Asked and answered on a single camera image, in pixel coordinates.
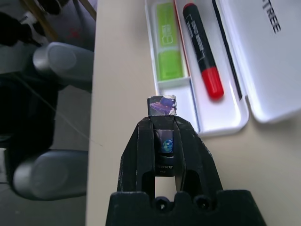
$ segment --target open case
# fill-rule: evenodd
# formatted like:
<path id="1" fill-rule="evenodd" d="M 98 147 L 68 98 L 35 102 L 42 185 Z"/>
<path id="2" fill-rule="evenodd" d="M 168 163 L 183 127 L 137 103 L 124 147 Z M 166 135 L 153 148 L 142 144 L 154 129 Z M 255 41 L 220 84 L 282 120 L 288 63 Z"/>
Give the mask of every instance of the open case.
<path id="1" fill-rule="evenodd" d="M 224 97 L 209 98 L 182 14 L 183 0 L 146 0 L 155 87 L 176 95 L 177 114 L 201 136 L 231 134 L 249 120 L 249 108 L 260 123 L 287 119 L 301 110 L 301 1 L 196 0 Z M 156 5 L 171 2 L 182 40 L 183 77 L 159 81 Z M 275 31 L 275 18 L 280 30 Z"/>

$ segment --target white case lid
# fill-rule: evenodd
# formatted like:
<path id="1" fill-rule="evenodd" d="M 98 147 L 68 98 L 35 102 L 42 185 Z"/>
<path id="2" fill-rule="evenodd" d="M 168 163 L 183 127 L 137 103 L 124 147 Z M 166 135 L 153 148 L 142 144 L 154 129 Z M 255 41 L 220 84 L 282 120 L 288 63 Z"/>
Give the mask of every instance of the white case lid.
<path id="1" fill-rule="evenodd" d="M 274 122 L 296 114 L 301 110 L 301 1 L 216 3 L 255 118 Z M 270 3 L 281 27 L 276 33 Z"/>

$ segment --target black strip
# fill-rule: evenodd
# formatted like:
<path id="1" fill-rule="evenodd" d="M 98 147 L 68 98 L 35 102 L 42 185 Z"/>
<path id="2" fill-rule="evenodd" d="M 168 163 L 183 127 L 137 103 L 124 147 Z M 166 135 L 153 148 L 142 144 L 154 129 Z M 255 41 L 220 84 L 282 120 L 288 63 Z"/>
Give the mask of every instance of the black strip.
<path id="1" fill-rule="evenodd" d="M 217 8 L 217 5 L 216 5 L 216 0 L 212 0 L 212 3 L 213 3 L 214 10 L 215 10 L 217 22 L 218 22 L 218 25 L 219 25 L 220 30 L 221 30 L 222 39 L 223 39 L 224 45 L 226 47 L 226 51 L 227 51 L 229 63 L 230 63 L 230 66 L 231 66 L 231 70 L 232 70 L 232 73 L 233 73 L 234 82 L 235 82 L 235 86 L 236 86 L 236 89 L 237 89 L 238 97 L 239 97 L 239 100 L 241 100 L 243 98 L 243 95 L 241 93 L 239 81 L 238 81 L 238 78 L 237 78 L 237 73 L 236 73 L 236 70 L 235 70 L 235 67 L 234 67 L 233 58 L 232 58 L 232 55 L 231 55 L 231 52 L 230 52 L 230 48 L 229 48 L 229 44 L 228 44 L 228 41 L 227 41 L 227 38 L 226 38 L 225 30 L 222 26 L 221 15 L 220 15 L 220 12 L 218 11 L 218 8 Z"/>

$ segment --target blue globe sticker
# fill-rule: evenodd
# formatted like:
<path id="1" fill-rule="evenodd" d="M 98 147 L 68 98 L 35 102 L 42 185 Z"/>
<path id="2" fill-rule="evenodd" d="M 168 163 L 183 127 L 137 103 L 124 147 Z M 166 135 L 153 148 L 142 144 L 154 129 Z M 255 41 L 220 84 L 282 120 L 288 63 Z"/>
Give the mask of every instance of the blue globe sticker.
<path id="1" fill-rule="evenodd" d="M 171 153 L 173 152 L 173 140 L 166 140 L 162 145 L 162 153 Z"/>

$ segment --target floor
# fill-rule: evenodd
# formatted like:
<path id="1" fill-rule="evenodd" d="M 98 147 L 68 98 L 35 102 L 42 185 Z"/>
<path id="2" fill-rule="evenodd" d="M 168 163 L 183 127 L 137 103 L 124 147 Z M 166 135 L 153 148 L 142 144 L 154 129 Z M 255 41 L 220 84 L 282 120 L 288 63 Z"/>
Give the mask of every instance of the floor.
<path id="1" fill-rule="evenodd" d="M 0 0 L 0 7 L 3 2 L 13 1 Z M 97 0 L 90 2 L 96 8 Z M 50 17 L 49 21 L 63 42 L 94 50 L 95 22 L 77 0 L 70 0 L 59 18 Z M 86 91 L 70 86 L 60 91 L 51 148 L 88 151 L 90 106 L 91 94 Z M 51 202 L 29 201 L 16 196 L 6 185 L 0 185 L 2 226 L 84 226 L 85 214 L 85 196 Z"/>

